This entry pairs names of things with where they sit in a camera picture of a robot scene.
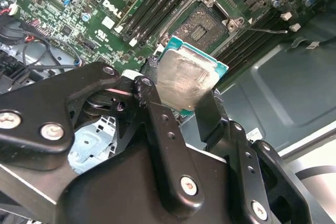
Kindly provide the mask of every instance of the green circuit board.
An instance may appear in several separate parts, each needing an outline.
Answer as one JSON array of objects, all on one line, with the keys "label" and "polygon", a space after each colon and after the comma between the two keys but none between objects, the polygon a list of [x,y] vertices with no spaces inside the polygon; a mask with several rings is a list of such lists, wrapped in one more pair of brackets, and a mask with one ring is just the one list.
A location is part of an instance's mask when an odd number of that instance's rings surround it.
[{"label": "green circuit board", "polygon": [[[19,6],[15,17],[21,20],[40,19],[38,29],[49,36],[56,36],[67,41],[74,47],[86,62],[105,61],[114,66],[118,71],[124,69],[139,70],[146,57],[157,48],[159,32],[156,30],[141,47],[131,46],[125,41],[122,32],[117,31],[118,26],[123,26],[127,19],[132,17],[145,0],[79,0],[76,3],[65,5],[65,0],[0,0],[17,3]],[[162,22],[162,27],[167,24],[187,0],[178,3],[174,11],[168,14]],[[245,0],[217,0],[230,17],[242,17],[244,26],[252,26],[260,20],[272,7],[272,0],[255,0],[257,7],[252,7]],[[282,6],[287,5],[298,22],[306,22],[314,14],[313,9],[320,0],[312,0],[312,5],[307,7],[302,0],[279,0]],[[169,32],[177,30],[191,13],[200,5],[195,2],[174,22]],[[83,14],[89,14],[89,20],[83,21]],[[219,20],[212,13],[214,20]],[[230,41],[239,37],[240,31],[235,36],[223,35],[216,38],[216,43],[206,47],[204,51],[216,56]],[[83,46],[84,40],[94,45],[93,49]]]}]

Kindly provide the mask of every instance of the hole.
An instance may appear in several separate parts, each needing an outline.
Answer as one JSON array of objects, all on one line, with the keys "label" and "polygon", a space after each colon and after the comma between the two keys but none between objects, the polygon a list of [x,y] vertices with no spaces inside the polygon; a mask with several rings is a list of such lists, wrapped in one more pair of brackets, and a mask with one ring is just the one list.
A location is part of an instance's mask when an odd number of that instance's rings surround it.
[{"label": "hole", "polygon": [[248,166],[247,168],[248,168],[248,170],[249,170],[251,173],[256,173],[256,171],[253,169],[252,166]]},{"label": "hole", "polygon": [[245,152],[245,155],[246,155],[248,158],[252,158],[252,155],[251,155],[249,152]]},{"label": "hole", "polygon": [[126,104],[125,104],[125,103],[123,103],[123,102],[119,102],[119,103],[118,103],[118,106],[117,106],[117,110],[118,110],[119,112],[121,112],[121,111],[123,111],[123,110],[125,109],[125,107],[126,107]]},{"label": "hole", "polygon": [[168,132],[168,137],[173,140],[176,139],[175,134],[173,132]]},{"label": "hole", "polygon": [[152,82],[149,80],[149,79],[147,79],[147,78],[142,78],[142,80],[141,80],[144,84],[146,84],[147,86],[151,86],[152,85]]},{"label": "hole", "polygon": [[161,118],[163,121],[168,121],[169,120],[169,117],[165,114],[161,115]]},{"label": "hole", "polygon": [[70,111],[70,119],[74,119],[74,116],[75,116],[75,112],[74,111]]}]

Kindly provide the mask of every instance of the black mechanical arm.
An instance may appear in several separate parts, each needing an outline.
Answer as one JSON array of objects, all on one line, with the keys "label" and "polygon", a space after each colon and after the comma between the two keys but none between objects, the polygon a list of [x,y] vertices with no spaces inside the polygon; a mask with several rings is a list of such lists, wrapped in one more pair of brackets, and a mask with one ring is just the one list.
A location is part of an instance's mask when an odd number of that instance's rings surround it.
[{"label": "black mechanical arm", "polygon": [[[206,152],[186,146],[151,79],[96,62],[0,95],[0,190],[15,202],[0,208],[55,224],[334,223],[216,91],[195,110]],[[118,154],[75,176],[74,132],[102,115],[116,118]]]}]

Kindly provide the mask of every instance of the white connector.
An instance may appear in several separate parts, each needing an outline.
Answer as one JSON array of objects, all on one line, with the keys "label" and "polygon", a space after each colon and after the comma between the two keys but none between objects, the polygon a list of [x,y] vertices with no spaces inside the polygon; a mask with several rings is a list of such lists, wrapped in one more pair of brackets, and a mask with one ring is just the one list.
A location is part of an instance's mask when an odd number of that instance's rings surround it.
[{"label": "white connector", "polygon": [[10,11],[8,13],[9,16],[13,16],[17,13],[17,11],[19,10],[19,6],[16,3],[12,3],[9,8]]},{"label": "white connector", "polygon": [[300,28],[301,28],[301,25],[300,25],[299,23],[296,23],[296,24],[291,25],[291,26],[289,27],[289,29],[290,29],[291,31],[293,31],[294,33],[296,33],[298,30],[300,30]]},{"label": "white connector", "polygon": [[291,12],[287,12],[287,13],[283,13],[280,15],[280,17],[284,20],[284,21],[288,21],[290,20],[290,18],[292,17],[292,13]]}]

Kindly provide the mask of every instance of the sticker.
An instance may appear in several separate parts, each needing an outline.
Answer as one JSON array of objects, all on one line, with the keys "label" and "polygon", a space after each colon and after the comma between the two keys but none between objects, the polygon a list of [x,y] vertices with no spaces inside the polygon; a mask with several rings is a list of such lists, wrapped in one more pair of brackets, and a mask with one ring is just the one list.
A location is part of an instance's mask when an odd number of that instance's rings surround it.
[{"label": "sticker", "polygon": [[261,134],[259,128],[255,128],[254,130],[250,131],[249,133],[246,134],[247,140],[251,141],[257,141],[257,140],[262,140],[263,135]]},{"label": "sticker", "polygon": [[112,27],[115,25],[115,22],[111,20],[108,16],[106,16],[102,24],[105,25],[107,28],[112,29]]},{"label": "sticker", "polygon": [[308,47],[307,49],[315,49],[317,47],[320,46],[320,43],[318,41],[313,41]]}]

